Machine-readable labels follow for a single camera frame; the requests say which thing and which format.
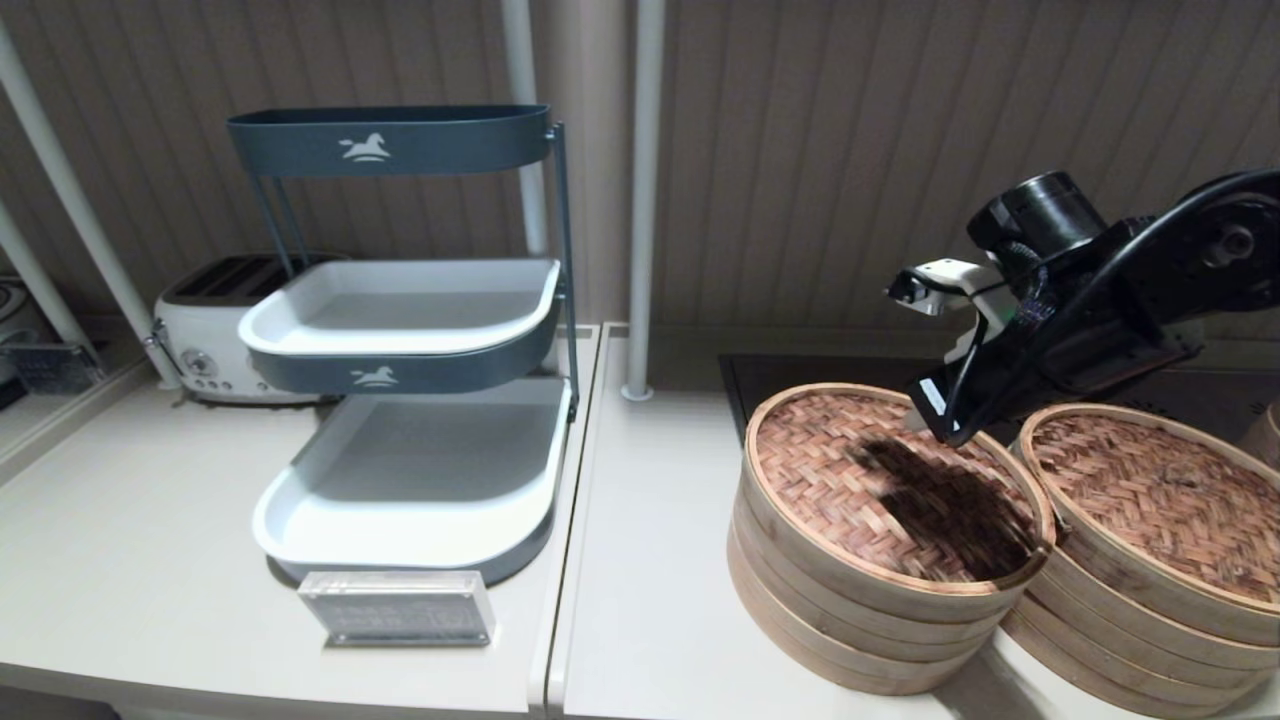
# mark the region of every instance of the toaster dial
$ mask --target toaster dial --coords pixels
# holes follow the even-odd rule
[[[218,363],[198,350],[188,350],[182,354],[182,364],[197,378],[216,378]]]

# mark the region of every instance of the bamboo steamer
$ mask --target bamboo steamer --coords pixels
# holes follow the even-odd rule
[[[742,606],[774,644],[817,675],[850,689],[892,696],[922,693],[946,682],[978,650],[941,661],[904,662],[832,639],[769,594],[748,566],[732,530],[728,571]]]
[[[1148,694],[1155,685],[1166,693],[1180,697],[1208,700],[1208,697],[1201,697],[1194,689],[1190,689],[1192,685],[1180,688],[1181,692],[1179,692],[1174,680],[1146,673],[1140,667],[1123,664],[1119,660],[1107,660],[1096,650],[1091,651],[1087,647],[1080,650],[1082,643],[1088,641],[1074,633],[1052,612],[1043,610],[1030,596],[1024,596],[1005,615],[1001,626],[1023,650],[1046,667],[1073,685],[1125,710],[1169,719],[1207,717],[1234,701],[1233,697],[1208,705],[1197,705],[1174,702],[1165,697]]]
[[[977,651],[1056,537],[1048,497],[998,443],[948,448],[906,430],[909,409],[904,395],[844,383],[765,401],[730,538],[735,587],[780,647],[892,694],[936,687]],[[815,666],[818,650],[858,676]]]
[[[1027,592],[1121,657],[1132,660],[1151,646],[1185,659],[1192,664],[1188,667],[1201,667],[1198,682],[1202,684],[1213,684],[1221,678],[1226,684],[1220,687],[1231,687],[1230,678],[1247,679],[1258,673],[1266,676],[1280,667],[1280,647],[1219,638],[1152,612],[1098,582],[1064,552],[1055,552],[1048,559]]]
[[[982,646],[1004,615],[974,623],[916,623],[849,602],[803,573],[788,571],[788,582],[771,566],[771,562],[786,565],[786,560],[763,538],[741,500],[733,503],[732,536],[755,580],[810,628],[887,659],[925,661],[964,655]]]
[[[1106,405],[1032,415],[1018,451],[1068,528],[1060,551],[1085,574],[1207,635],[1280,646],[1280,473],[1187,425]],[[1130,630],[1151,639],[1153,625],[1167,628]]]

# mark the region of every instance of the robotic arm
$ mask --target robotic arm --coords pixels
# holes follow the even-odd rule
[[[1206,315],[1280,305],[1280,168],[1219,178],[1164,215],[1110,227],[1066,173],[1048,173],[966,229],[992,266],[934,260],[886,291],[928,315],[978,311],[943,365],[908,388],[951,446],[1194,357]]]

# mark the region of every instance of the white pole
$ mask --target white pole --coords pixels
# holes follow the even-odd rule
[[[636,24],[635,159],[631,182],[631,337],[622,397],[653,397],[649,374],[649,305],[658,204],[658,132],[662,122],[662,44],[666,0],[640,0]]]
[[[3,18],[0,18],[0,85],[4,85],[5,92],[9,94],[9,101],[13,104],[18,120],[27,131],[27,137],[31,140],[36,155],[40,156],[50,182],[54,183],[54,190],[58,191],[67,214],[70,215],[72,223],[79,232],[81,240],[84,241],[84,247],[88,249],[93,264],[102,273],[106,287],[120,305],[120,310],[134,334],[138,336],[138,341],[147,348],[151,363],[160,373],[161,387],[180,387],[178,374],[164,356],[164,351],[155,343],[147,342],[151,336],[151,311],[142,302],[142,297],[129,281],[124,265],[120,264],[120,259],[116,258],[110,242],[108,242],[102,224],[99,223],[93,208],[88,204],[84,188],[81,187],[76,172],[67,159],[67,152],[58,142],[58,136],[54,135],[54,128],[49,124],[45,109],[40,106],[36,91],[31,87],[31,78],[27,77],[27,70],[22,67],[22,60],[18,58],[18,51],[13,46]]]
[[[83,347],[84,352],[88,352],[88,356],[93,361],[99,361],[93,343],[76,320],[76,315],[72,315],[70,307],[63,301],[63,296],[59,295],[58,288],[54,287],[54,281],[49,278],[40,260],[32,254],[31,246],[22,237],[22,232],[13,222],[13,217],[9,215],[9,208],[5,206],[4,201],[0,201],[0,247],[4,247],[4,254],[13,263],[13,269],[18,270],[18,274],[22,275],[22,282],[31,291],[32,297],[36,299],[36,305],[40,306],[45,316],[49,318],[50,324],[58,331],[58,337],[63,342]]]
[[[507,41],[512,99],[520,105],[534,105],[538,102],[538,81],[534,77],[534,27],[529,0],[502,0],[502,28]],[[543,258],[547,255],[547,190],[541,163],[520,168],[520,202],[525,210],[529,255]]]

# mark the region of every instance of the white toaster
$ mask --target white toaster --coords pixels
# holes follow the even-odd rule
[[[329,252],[310,254],[312,264],[343,259]],[[293,261],[294,268],[301,268],[297,256]],[[155,337],[196,397],[237,405],[319,400],[271,387],[253,369],[237,332],[244,313],[285,282],[288,273],[278,255],[232,255],[200,268],[160,295]]]

